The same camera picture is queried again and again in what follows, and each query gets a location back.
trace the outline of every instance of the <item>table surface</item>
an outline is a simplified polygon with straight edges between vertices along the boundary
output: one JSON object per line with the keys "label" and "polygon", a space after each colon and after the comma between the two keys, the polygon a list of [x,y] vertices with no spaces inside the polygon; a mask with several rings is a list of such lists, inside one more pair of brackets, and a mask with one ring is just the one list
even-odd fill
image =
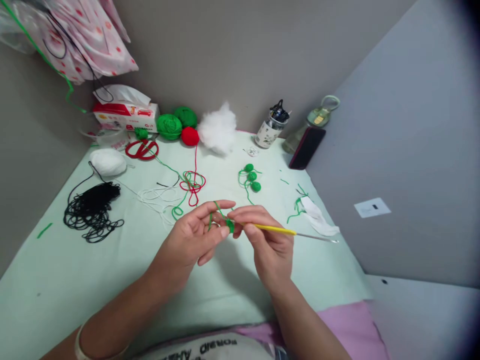
{"label": "table surface", "polygon": [[[206,184],[198,193],[200,203],[229,199],[236,206],[249,205],[247,194],[237,181],[238,172],[252,163],[262,172],[262,189],[250,192],[250,199],[263,205],[289,229],[318,236],[303,216],[290,220],[299,197],[298,184],[322,210],[331,225],[324,204],[306,171],[288,168],[290,155],[282,150],[281,139],[258,157],[244,151],[253,146],[249,133],[236,133],[233,152],[220,157],[198,146],[197,171]],[[157,139],[159,158],[182,173],[194,170],[195,148],[180,141]],[[159,214],[137,200],[124,185],[112,202],[110,219],[124,219],[124,226],[104,241],[86,243],[85,231],[69,229],[63,213],[70,191],[88,177],[90,150],[27,238],[0,281],[0,358],[38,359],[91,314],[137,279],[148,267],[171,226],[165,227]],[[159,188],[156,183],[174,184],[178,176],[156,160],[128,159],[118,178],[130,189]],[[97,177],[82,184],[76,193],[100,183]],[[176,196],[184,191],[176,189]],[[160,210],[166,203],[159,201]],[[193,209],[186,202],[185,212]],[[49,223],[53,225],[37,239]],[[315,311],[371,298],[365,275],[341,234],[338,244],[296,237],[292,279]],[[131,351],[175,337],[191,335],[238,324],[260,323],[274,316],[268,293],[254,264],[253,249],[245,235],[229,237],[216,249],[215,257],[196,266],[185,289],[152,320],[151,326],[132,344]]]}

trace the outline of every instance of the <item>green string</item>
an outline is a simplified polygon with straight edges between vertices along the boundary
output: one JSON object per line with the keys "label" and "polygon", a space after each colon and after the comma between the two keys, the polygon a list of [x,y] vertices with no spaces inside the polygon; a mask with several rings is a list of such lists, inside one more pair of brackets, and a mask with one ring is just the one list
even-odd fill
{"label": "green string", "polygon": [[42,231],[40,231],[40,233],[38,234],[38,236],[37,236],[36,238],[37,238],[37,239],[40,239],[40,237],[44,234],[44,232],[46,232],[47,229],[48,229],[49,227],[51,227],[53,224],[54,224],[53,222],[49,223],[49,224],[46,226],[46,228],[44,228]]}
{"label": "green string", "polygon": [[[143,142],[141,142],[141,144],[143,144],[143,146],[145,147],[145,149],[147,149],[149,152],[151,152],[154,156],[155,156],[155,159],[157,159],[157,161],[162,164],[163,166],[169,168],[170,170],[172,170],[175,174],[178,175],[178,177],[180,179],[182,179],[182,181],[188,183],[188,185],[190,187],[192,187],[193,189],[196,189],[196,188],[200,188],[202,187],[204,184],[205,184],[205,181],[204,181],[204,178],[200,176],[200,179],[201,179],[201,184],[198,184],[196,187],[195,185],[190,182],[190,179],[192,177],[192,173],[191,172],[188,172],[188,171],[184,171],[182,175],[180,175],[180,173],[174,169],[172,169],[170,166],[168,166],[167,164],[163,163],[162,160],[159,159],[159,157],[157,156],[157,154],[155,154],[151,149],[149,149]],[[183,199],[180,201],[180,203],[177,205],[177,206],[174,206],[171,210],[171,215],[173,216],[173,218],[175,219],[175,221],[177,221],[178,219],[180,219],[180,217],[184,214],[184,211],[180,208],[180,205],[182,205],[182,203],[185,201],[185,199],[187,198],[187,194],[189,192],[188,191],[185,191],[185,196],[183,197]]]}
{"label": "green string", "polygon": [[298,187],[300,188],[300,190],[302,191],[302,195],[303,196],[300,196],[297,200],[295,200],[295,204],[293,205],[293,209],[296,211],[296,214],[294,215],[290,215],[287,219],[286,219],[286,223],[288,224],[289,221],[290,221],[290,218],[294,218],[294,217],[297,217],[299,216],[301,213],[306,213],[305,210],[300,210],[300,203],[302,202],[302,198],[304,197],[307,197],[309,194],[307,192],[305,192],[305,190],[302,189],[302,187],[300,186],[300,184],[297,184]]}
{"label": "green string", "polygon": [[248,199],[248,201],[250,202],[250,204],[255,205],[255,204],[250,200],[249,190],[247,189],[247,185],[250,186],[250,184],[251,184],[252,182],[251,182],[251,181],[249,182],[249,179],[248,179],[248,178],[245,180],[245,182],[243,182],[243,183],[240,182],[240,176],[241,176],[242,173],[248,174],[248,171],[245,171],[245,170],[242,169],[242,170],[240,170],[240,171],[238,172],[238,183],[240,184],[240,186],[243,186],[243,187],[245,188],[246,198]]}
{"label": "green string", "polygon": [[[230,220],[229,218],[226,218],[224,216],[224,214],[222,213],[222,210],[220,209],[220,206],[217,204],[216,201],[214,201],[218,211],[220,212],[221,214],[221,217],[223,218],[223,220],[225,220],[226,222],[226,225],[228,226],[228,228],[230,229],[230,234],[233,234],[234,231],[235,231],[235,224],[232,220]],[[212,227],[212,213],[210,213],[210,223],[208,224],[208,231],[210,231],[210,228]]]}
{"label": "green string", "polygon": [[43,58],[43,60],[45,60],[45,62],[50,65],[50,67],[55,70],[56,73],[60,74],[65,80],[66,80],[66,83],[68,84],[68,91],[66,93],[66,96],[65,96],[65,100],[67,103],[73,105],[75,108],[77,108],[78,110],[80,110],[82,113],[86,113],[87,110],[85,109],[82,109],[81,107],[75,105],[71,100],[70,100],[70,95],[74,92],[74,87],[72,86],[72,83],[70,82],[70,80],[64,75],[62,74],[61,72],[59,72],[55,66],[52,65],[52,63],[47,59],[47,57],[44,55],[44,53],[39,49],[39,47],[37,46],[37,44],[35,43],[35,41],[32,39],[32,37],[30,36],[29,32],[27,31],[26,28],[24,28],[24,26],[22,25],[22,23],[20,22],[20,20],[17,18],[17,16],[14,14],[14,12],[9,8],[9,6],[5,3],[5,0],[0,0],[1,3],[3,4],[3,6],[6,8],[6,10],[8,11],[8,13],[10,14],[10,16],[13,18],[13,20],[15,20],[15,22],[17,23],[17,25],[20,27],[20,29],[25,33],[26,37],[30,40],[30,42],[32,43],[33,47],[40,53],[41,57]]}

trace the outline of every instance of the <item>red yarn ball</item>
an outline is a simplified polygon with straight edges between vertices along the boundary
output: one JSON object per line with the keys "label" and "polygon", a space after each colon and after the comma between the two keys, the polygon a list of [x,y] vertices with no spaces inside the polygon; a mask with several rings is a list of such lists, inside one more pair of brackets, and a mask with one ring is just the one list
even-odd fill
{"label": "red yarn ball", "polygon": [[181,140],[187,146],[195,146],[200,141],[199,133],[193,127],[188,126],[181,131]]}

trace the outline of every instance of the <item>smartphone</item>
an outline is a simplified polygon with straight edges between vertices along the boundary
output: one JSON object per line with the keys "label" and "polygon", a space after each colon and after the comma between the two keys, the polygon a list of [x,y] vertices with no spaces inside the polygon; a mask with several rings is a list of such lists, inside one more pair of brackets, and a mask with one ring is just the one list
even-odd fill
{"label": "smartphone", "polygon": [[305,169],[326,133],[327,132],[322,128],[307,128],[288,167],[295,170]]}

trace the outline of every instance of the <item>hand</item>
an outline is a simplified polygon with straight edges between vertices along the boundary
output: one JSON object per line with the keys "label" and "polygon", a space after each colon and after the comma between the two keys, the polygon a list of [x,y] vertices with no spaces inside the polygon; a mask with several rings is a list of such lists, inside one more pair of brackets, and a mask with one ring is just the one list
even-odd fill
{"label": "hand", "polygon": [[[235,206],[235,202],[230,200],[218,200],[216,203],[221,209]],[[202,266],[209,262],[215,254],[215,247],[228,236],[230,229],[216,212],[217,209],[213,201],[208,201],[185,214],[160,246],[144,276],[154,291],[161,292],[163,301],[180,292],[187,284],[195,263]],[[209,231],[210,214],[212,224]]]}
{"label": "hand", "polygon": [[[281,295],[290,285],[294,237],[273,231],[260,230],[252,224],[282,228],[263,206],[243,206],[228,214],[236,223],[245,224],[243,231],[253,247],[254,261],[258,277],[270,295]],[[234,238],[242,230],[235,229]]]}

